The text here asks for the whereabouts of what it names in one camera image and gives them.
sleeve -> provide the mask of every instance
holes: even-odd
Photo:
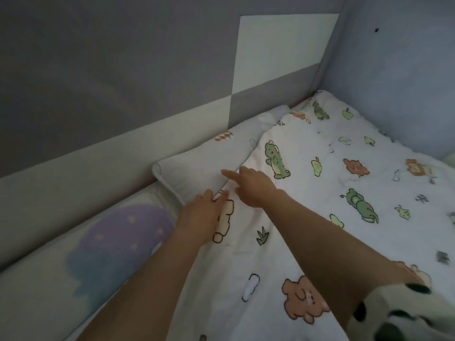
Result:
[[[348,322],[350,341],[455,341],[455,307],[419,284],[378,287]]]

mattress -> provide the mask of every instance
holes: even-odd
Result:
[[[324,91],[268,130],[244,165],[455,304],[451,167],[393,142]],[[199,252],[167,340],[346,341],[278,230],[235,187],[223,188],[224,223]]]
[[[68,337],[167,239],[180,206],[153,183],[5,270],[0,340]]]

pillowcase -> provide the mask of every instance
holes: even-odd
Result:
[[[220,170],[236,171],[256,148],[262,134],[289,112],[286,105],[263,112],[199,147],[158,161],[152,172],[182,205],[206,189],[216,192],[228,181]]]

padded headboard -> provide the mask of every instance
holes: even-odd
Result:
[[[2,4],[0,268],[149,184],[152,163],[302,100],[344,4],[106,2]]]
[[[348,0],[320,88],[414,151],[455,150],[455,0]]]

blanket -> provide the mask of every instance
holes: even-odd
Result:
[[[244,165],[455,303],[455,170],[446,164],[318,91],[267,131]],[[228,203],[188,276],[168,340],[346,340],[278,230],[235,186],[223,188]]]

